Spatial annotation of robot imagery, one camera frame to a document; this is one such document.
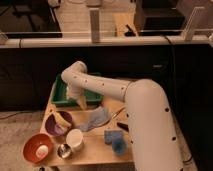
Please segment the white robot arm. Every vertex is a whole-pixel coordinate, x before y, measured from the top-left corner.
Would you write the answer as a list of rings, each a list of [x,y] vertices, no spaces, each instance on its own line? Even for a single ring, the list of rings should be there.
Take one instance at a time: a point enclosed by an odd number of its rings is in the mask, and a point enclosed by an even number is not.
[[[66,68],[61,78],[76,101],[87,89],[125,103],[136,171],[184,170],[168,98],[158,83],[88,75],[82,61]]]

